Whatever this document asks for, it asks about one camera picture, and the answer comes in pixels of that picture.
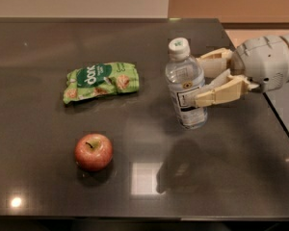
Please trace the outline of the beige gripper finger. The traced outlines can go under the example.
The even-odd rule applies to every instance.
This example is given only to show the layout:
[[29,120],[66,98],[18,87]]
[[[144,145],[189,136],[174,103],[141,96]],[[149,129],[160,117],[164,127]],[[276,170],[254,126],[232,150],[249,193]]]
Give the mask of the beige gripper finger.
[[227,69],[209,85],[189,92],[185,96],[185,101],[192,107],[209,107],[238,100],[242,95],[258,87],[259,84],[249,81],[247,76],[232,75]]
[[233,51],[220,48],[196,58],[199,73],[204,78],[226,78],[230,75],[230,60]]

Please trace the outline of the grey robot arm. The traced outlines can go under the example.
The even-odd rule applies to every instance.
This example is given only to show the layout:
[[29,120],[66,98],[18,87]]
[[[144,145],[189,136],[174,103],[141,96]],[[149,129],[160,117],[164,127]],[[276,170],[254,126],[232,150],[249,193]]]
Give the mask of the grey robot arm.
[[279,90],[289,83],[289,34],[244,41],[235,50],[220,48],[197,58],[211,82],[189,93],[192,107],[240,99],[249,92]]

